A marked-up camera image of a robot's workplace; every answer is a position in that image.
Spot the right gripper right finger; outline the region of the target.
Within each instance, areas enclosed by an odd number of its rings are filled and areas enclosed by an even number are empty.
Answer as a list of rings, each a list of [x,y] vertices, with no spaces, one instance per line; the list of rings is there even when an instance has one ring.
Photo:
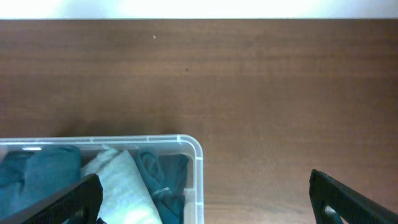
[[[397,214],[319,170],[312,170],[309,196],[317,224],[396,224]]]

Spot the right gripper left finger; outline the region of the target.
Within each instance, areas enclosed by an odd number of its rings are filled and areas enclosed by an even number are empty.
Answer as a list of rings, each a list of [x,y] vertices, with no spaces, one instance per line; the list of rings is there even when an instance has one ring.
[[[96,174],[1,220],[1,224],[97,223],[103,200],[103,187]]]

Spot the light grey jeans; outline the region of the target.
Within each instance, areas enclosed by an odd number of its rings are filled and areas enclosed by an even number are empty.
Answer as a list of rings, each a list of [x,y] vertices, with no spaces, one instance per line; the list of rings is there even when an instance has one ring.
[[[81,169],[96,174],[103,188],[98,218],[109,224],[161,223],[149,191],[127,150],[105,146]]]

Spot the dark blue jeans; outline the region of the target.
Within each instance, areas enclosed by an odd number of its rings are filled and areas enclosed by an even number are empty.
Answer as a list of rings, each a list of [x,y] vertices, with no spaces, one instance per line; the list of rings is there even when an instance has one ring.
[[[57,193],[81,178],[75,146],[8,152],[1,161],[1,219]]]

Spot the blue taped cloth bundle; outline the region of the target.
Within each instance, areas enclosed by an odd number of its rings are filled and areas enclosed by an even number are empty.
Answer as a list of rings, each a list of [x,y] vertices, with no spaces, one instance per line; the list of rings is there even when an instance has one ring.
[[[182,224],[189,158],[183,154],[160,156],[152,149],[142,149],[133,158],[162,223]]]

